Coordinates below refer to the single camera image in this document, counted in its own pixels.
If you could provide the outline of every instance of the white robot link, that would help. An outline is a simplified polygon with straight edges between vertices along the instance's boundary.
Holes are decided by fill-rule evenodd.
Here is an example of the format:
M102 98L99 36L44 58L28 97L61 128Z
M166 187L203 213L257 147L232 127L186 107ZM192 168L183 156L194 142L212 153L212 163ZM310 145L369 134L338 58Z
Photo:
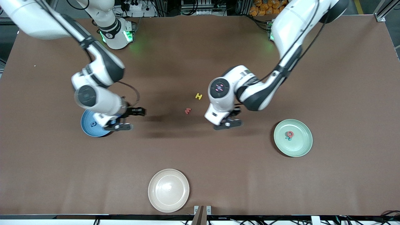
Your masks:
M245 66L228 69L208 86L210 105L205 118L215 130L242 125L233 119L240 113L235 97L250 111L263 110L270 103L278 87L289 77L302 53L305 36L317 24L330 23L347 9L348 0L292 0L276 17L272 35L280 61L265 82L259 80Z
M79 3L82 4L83 1L89 3L88 0L79 0ZM74 74L71 80L76 103L95 112L94 119L104 129L131 130L133 127L125 123L125 118L146 114L144 108L134 108L123 97L107 89L123 78L125 66L74 19L55 12L44 0L0 0L0 6L26 34L39 39L71 36L90 59L89 52L95 57L95 60L91 60L85 68ZM111 10L113 7L114 0L101 0L90 3L85 10L101 26L101 30L113 34L113 38L106 43L111 48L122 48L129 43L120 27L126 22L115 17Z

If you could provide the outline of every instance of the green light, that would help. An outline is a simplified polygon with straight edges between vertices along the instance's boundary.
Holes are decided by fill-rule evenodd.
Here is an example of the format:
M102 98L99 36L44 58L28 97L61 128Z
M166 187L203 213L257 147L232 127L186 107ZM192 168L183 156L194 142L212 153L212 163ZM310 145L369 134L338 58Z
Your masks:
M106 40L104 39L104 36L103 36L103 34L101 33L101 31L100 31L100 35L101 35L101 37L103 38L103 42L106 43Z
M132 38L132 32L126 32L126 31L124 31L124 35L125 35L125 37L126 37L126 40L128 41L128 42L131 42L132 40L133 40L133 38Z

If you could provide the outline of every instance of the brown table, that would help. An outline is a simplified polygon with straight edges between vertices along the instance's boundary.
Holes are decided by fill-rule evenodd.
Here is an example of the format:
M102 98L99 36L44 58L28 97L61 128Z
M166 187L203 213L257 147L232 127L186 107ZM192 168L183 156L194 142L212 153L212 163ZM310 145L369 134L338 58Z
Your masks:
M90 20L81 22L96 34ZM243 110L244 125L226 131L214 131L203 116L209 82L238 64L262 77L278 61L251 20L145 18L135 43L113 52L148 115L128 119L134 131L92 138L81 130L84 110L70 84L86 55L71 38L19 33L0 80L1 214L161 214L147 188L165 168L182 171L190 183L189 200L175 214L192 213L194 205L220 215L379 215L400 208L400 64L385 24L373 16L326 25L271 104ZM110 89L134 100L125 86ZM274 126L289 118L313 133L304 157L285 157L272 143Z

